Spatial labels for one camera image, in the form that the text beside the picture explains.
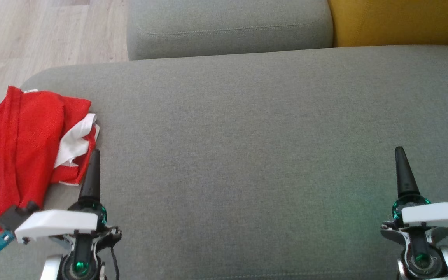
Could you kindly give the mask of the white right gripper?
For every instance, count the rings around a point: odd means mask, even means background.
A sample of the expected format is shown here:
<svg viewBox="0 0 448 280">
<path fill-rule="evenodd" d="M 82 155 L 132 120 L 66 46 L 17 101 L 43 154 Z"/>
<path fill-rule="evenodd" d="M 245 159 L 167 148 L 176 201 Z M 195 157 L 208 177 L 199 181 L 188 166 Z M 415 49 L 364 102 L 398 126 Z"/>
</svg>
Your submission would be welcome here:
<svg viewBox="0 0 448 280">
<path fill-rule="evenodd" d="M 421 197 L 412 168 L 402 146 L 395 148 L 397 196 L 392 207 L 392 220 L 381 225 L 381 235 L 400 245 L 411 242 L 410 230 L 423 232 L 429 243 L 448 237 L 448 202 L 431 203 Z"/>
</svg>

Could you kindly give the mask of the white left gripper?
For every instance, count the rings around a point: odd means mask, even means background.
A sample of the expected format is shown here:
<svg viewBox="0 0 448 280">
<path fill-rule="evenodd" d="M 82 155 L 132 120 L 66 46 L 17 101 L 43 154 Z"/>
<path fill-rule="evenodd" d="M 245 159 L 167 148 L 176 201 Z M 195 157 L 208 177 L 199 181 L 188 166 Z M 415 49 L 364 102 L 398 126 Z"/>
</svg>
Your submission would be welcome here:
<svg viewBox="0 0 448 280">
<path fill-rule="evenodd" d="M 18 242 L 54 238 L 70 243 L 76 253 L 97 253 L 114 247 L 123 237 L 117 226 L 107 225 L 101 200 L 101 152 L 94 149 L 80 189 L 78 202 L 68 210 L 44 210 L 30 215 L 15 231 Z"/>
</svg>

